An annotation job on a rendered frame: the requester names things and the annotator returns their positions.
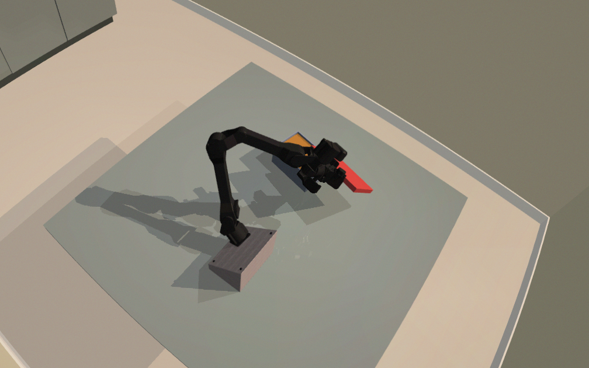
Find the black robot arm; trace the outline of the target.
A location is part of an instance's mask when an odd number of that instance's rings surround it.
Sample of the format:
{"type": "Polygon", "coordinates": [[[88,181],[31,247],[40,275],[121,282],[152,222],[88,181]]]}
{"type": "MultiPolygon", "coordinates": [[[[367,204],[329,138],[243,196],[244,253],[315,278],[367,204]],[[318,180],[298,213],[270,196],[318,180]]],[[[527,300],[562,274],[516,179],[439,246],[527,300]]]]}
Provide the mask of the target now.
{"type": "MultiPolygon", "coordinates": [[[[240,214],[238,200],[231,196],[231,187],[227,170],[227,150],[239,143],[259,148],[271,155],[276,155],[292,168],[299,168],[297,176],[305,182],[309,177],[318,177],[324,171],[324,164],[329,164],[340,153],[338,146],[323,138],[316,148],[302,147],[297,143],[283,143],[240,126],[222,132],[214,132],[207,144],[208,157],[214,165],[215,177],[220,195],[220,233],[227,236],[232,244],[240,246],[249,236],[247,228],[237,220],[240,214]]],[[[334,189],[338,189],[346,178],[346,170],[332,165],[327,174],[321,178],[334,189]]]]}

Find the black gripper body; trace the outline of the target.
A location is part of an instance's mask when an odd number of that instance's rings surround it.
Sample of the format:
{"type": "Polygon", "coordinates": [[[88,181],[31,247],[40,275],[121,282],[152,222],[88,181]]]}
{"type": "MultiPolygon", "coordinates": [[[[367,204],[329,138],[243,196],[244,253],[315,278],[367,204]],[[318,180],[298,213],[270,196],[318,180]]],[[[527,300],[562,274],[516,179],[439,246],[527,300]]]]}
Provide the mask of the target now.
{"type": "MultiPolygon", "coordinates": [[[[339,162],[341,162],[345,158],[345,156],[347,155],[347,152],[338,143],[336,143],[336,142],[334,142],[334,143],[338,146],[338,148],[340,150],[340,153],[335,157],[335,159],[338,160],[339,162]]],[[[327,170],[329,169],[329,167],[335,164],[335,162],[336,162],[335,159],[332,160],[327,165],[324,164],[324,171],[320,176],[314,177],[313,179],[311,177],[309,177],[306,179],[305,182],[302,182],[302,185],[305,186],[311,193],[317,193],[318,190],[321,188],[321,185],[318,185],[317,180],[319,182],[322,182],[321,178],[327,174],[327,170]]]]}

